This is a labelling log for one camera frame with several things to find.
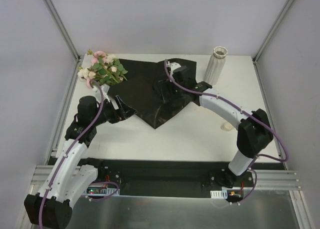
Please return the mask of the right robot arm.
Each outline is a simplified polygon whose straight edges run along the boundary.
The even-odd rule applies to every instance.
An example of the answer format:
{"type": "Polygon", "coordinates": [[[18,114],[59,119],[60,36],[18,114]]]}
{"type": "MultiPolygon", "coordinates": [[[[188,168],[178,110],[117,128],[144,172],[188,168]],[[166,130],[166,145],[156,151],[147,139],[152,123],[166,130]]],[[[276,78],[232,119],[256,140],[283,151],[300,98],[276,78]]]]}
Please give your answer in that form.
{"type": "Polygon", "coordinates": [[[197,82],[195,75],[187,66],[177,62],[164,62],[167,79],[162,80],[161,90],[165,102],[186,97],[199,107],[208,109],[237,130],[237,152],[227,168],[218,173],[215,182],[226,188],[237,186],[244,173],[254,163],[259,152],[273,140],[267,113],[258,109],[246,112],[240,106],[220,96],[208,83],[197,82]]]}

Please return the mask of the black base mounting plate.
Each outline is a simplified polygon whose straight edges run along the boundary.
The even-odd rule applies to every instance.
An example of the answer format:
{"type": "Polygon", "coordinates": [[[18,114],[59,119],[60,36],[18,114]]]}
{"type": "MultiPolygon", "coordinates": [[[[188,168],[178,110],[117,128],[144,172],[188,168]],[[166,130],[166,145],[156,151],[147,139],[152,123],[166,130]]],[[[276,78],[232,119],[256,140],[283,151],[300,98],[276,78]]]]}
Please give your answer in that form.
{"type": "Polygon", "coordinates": [[[87,158],[78,165],[96,166],[96,180],[116,183],[121,196],[209,198],[228,163],[87,158]]]}

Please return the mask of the pink white flower bouquet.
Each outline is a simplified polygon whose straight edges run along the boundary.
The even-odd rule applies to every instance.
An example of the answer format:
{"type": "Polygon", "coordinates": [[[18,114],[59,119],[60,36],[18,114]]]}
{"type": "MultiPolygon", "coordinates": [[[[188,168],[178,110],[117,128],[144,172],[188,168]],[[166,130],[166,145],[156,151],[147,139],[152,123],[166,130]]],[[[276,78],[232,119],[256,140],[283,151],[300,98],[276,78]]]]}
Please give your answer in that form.
{"type": "Polygon", "coordinates": [[[89,49],[86,55],[91,56],[91,65],[78,68],[79,80],[86,81],[88,85],[91,80],[95,80],[100,86],[104,84],[113,86],[128,80],[126,78],[128,71],[114,54],[107,54],[104,51],[93,52],[89,49]]]}

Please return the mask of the right aluminium frame post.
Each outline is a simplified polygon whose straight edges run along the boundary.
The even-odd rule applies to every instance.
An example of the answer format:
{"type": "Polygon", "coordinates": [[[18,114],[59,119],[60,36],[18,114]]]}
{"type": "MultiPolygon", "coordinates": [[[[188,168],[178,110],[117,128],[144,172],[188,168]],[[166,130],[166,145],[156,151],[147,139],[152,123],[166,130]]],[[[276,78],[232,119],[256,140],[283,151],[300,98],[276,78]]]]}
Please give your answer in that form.
{"type": "Polygon", "coordinates": [[[272,38],[275,36],[278,28],[280,27],[282,21],[285,19],[286,15],[290,11],[296,0],[286,0],[283,7],[281,8],[279,14],[277,15],[275,21],[273,22],[271,28],[269,29],[266,37],[264,38],[261,46],[259,47],[257,53],[252,58],[253,64],[256,65],[267,48],[268,44],[271,42],[272,38]]]}

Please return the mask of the aluminium frame post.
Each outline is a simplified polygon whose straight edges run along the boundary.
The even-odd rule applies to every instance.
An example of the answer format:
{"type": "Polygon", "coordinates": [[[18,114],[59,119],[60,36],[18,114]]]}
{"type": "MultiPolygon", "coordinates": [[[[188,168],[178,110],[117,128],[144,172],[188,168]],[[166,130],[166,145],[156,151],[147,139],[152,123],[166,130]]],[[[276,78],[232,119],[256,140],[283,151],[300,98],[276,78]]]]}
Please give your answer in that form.
{"type": "Polygon", "coordinates": [[[259,47],[257,53],[252,58],[253,64],[256,65],[267,48],[268,44],[271,42],[272,38],[275,36],[278,28],[280,27],[282,21],[285,19],[286,15],[290,11],[296,0],[286,0],[283,7],[281,8],[279,14],[277,15],[275,21],[273,22],[271,28],[269,29],[266,37],[264,38],[261,46],[259,47]]]}
{"type": "Polygon", "coordinates": [[[77,49],[74,45],[74,43],[72,42],[72,39],[53,3],[52,0],[43,0],[45,6],[47,7],[57,29],[59,30],[63,40],[65,41],[69,51],[71,52],[72,56],[74,57],[74,59],[79,62],[81,56],[79,55],[79,53],[77,52],[77,49]]]}

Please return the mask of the white ribbed vase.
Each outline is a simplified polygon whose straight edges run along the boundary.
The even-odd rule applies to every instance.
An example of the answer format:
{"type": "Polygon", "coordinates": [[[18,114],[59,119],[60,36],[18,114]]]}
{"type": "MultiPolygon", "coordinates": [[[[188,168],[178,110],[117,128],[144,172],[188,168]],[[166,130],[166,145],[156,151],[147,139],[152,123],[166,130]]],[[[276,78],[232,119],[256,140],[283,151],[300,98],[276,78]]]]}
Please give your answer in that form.
{"type": "Polygon", "coordinates": [[[228,50],[223,46],[213,49],[204,74],[204,81],[212,86],[216,85],[226,62],[228,50]]]}

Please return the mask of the cream printed ribbon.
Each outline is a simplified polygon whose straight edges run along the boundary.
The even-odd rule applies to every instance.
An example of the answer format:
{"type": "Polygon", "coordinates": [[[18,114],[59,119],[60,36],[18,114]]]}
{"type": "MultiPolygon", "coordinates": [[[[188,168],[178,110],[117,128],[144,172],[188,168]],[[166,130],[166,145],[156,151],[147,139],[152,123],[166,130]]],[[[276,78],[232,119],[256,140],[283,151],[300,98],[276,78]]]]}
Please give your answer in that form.
{"type": "Polygon", "coordinates": [[[235,127],[230,122],[225,121],[224,123],[221,124],[220,128],[225,132],[230,132],[235,127]]]}

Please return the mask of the left aluminium frame post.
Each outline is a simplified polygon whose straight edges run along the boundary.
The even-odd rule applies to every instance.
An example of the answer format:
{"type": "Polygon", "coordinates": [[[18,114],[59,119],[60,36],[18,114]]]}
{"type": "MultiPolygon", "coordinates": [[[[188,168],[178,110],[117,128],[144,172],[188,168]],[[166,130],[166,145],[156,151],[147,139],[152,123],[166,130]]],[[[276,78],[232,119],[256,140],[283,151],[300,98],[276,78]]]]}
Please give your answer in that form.
{"type": "Polygon", "coordinates": [[[53,3],[52,0],[43,0],[45,6],[47,7],[57,29],[59,30],[63,40],[65,41],[69,51],[71,52],[72,56],[74,57],[74,59],[79,62],[81,56],[79,55],[79,53],[77,52],[77,49],[74,45],[74,43],[72,42],[72,39],[53,3]]]}

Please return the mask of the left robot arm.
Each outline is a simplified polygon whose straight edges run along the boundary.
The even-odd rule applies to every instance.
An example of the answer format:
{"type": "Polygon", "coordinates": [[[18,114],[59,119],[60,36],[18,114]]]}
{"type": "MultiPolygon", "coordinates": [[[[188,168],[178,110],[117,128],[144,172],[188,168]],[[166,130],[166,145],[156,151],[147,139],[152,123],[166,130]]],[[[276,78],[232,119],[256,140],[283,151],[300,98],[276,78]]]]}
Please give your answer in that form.
{"type": "Polygon", "coordinates": [[[124,121],[136,110],[115,97],[118,108],[108,99],[98,102],[94,96],[79,99],[77,113],[66,130],[60,156],[47,179],[34,195],[28,194],[24,207],[30,222],[40,228],[64,229],[73,208],[91,183],[102,183],[106,172],[98,164],[84,164],[75,169],[97,134],[97,126],[124,121]]]}

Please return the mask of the front aluminium rail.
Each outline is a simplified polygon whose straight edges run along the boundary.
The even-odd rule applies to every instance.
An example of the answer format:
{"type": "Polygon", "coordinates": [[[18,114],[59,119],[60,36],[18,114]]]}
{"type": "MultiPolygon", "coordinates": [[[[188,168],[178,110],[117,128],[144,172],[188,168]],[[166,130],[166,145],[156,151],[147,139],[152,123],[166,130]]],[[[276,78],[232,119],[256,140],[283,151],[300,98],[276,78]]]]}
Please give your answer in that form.
{"type": "MultiPolygon", "coordinates": [[[[31,185],[42,185],[53,169],[53,165],[37,165],[31,180],[31,185]]],[[[301,181],[292,170],[262,170],[254,169],[257,174],[256,187],[259,190],[301,191],[301,181]]]]}

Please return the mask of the black wrapping paper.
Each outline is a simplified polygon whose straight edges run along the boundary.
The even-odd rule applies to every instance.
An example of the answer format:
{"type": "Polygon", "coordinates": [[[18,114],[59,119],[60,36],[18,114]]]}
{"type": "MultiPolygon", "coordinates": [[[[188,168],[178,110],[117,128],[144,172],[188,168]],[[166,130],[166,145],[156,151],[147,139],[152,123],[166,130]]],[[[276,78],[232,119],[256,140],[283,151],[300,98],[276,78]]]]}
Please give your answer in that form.
{"type": "Polygon", "coordinates": [[[158,96],[156,83],[169,79],[163,60],[150,62],[121,58],[120,62],[128,71],[125,75],[127,80],[112,85],[109,95],[119,95],[128,106],[137,111],[136,115],[152,128],[157,129],[193,101],[189,97],[181,97],[163,102],[158,96]]]}

